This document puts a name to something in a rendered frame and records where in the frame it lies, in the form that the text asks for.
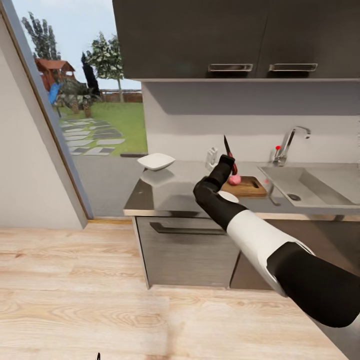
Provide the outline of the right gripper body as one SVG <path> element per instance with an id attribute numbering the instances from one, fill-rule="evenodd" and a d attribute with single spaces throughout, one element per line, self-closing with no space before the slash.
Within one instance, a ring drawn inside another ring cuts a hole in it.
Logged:
<path id="1" fill-rule="evenodd" d="M 219 172 L 224 176 L 225 181 L 227 181 L 228 177 L 232 174 L 232 167 L 235 163 L 235 159 L 228 155 L 222 154 L 219 161 L 217 162 L 217 166 L 211 172 Z"/>

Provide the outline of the cutting board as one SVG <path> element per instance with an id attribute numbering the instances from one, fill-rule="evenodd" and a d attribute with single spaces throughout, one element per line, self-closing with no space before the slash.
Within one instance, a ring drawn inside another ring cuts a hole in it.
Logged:
<path id="1" fill-rule="evenodd" d="M 266 197 L 268 192 L 254 176 L 239 176 L 238 184 L 232 185 L 228 177 L 227 181 L 222 185 L 219 190 L 222 192 L 230 193 L 236 197 L 240 196 L 253 196 L 253 197 Z"/>

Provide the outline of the parer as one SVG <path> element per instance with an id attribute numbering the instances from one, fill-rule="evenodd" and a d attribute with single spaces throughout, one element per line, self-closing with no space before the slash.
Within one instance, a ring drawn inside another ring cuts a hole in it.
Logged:
<path id="1" fill-rule="evenodd" d="M 233 157 L 232 153 L 230 152 L 230 148 L 229 148 L 229 145 L 228 145 L 228 142 L 227 142 L 226 137 L 224 137 L 224 146 L 225 146 L 226 152 L 227 152 L 226 155 L 229 156 L 229 157 Z M 236 163 L 233 164 L 233 167 L 232 167 L 232 169 L 231 169 L 231 172 L 232 172 L 231 176 L 237 175 L 238 169 L 237 169 Z"/>

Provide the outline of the vidalia onion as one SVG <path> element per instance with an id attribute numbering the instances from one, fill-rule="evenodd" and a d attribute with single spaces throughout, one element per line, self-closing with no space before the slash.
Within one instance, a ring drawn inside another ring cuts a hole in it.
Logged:
<path id="1" fill-rule="evenodd" d="M 231 184 L 232 184 L 232 185 L 238 184 L 238 182 L 240 181 L 240 180 L 239 180 L 240 175 L 235 175 L 235 176 L 231 176 L 231 175 L 230 175 L 229 177 L 230 177 L 229 180 L 231 181 Z M 228 177 L 228 178 L 229 178 L 229 177 Z"/>

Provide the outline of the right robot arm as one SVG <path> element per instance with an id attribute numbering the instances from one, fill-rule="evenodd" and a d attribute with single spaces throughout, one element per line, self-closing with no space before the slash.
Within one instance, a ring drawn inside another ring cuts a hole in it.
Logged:
<path id="1" fill-rule="evenodd" d="M 303 242 L 220 191 L 235 159 L 207 151 L 211 173 L 194 187 L 196 203 L 224 230 L 282 297 L 291 297 L 348 360 L 360 360 L 360 276 L 315 256 Z"/>

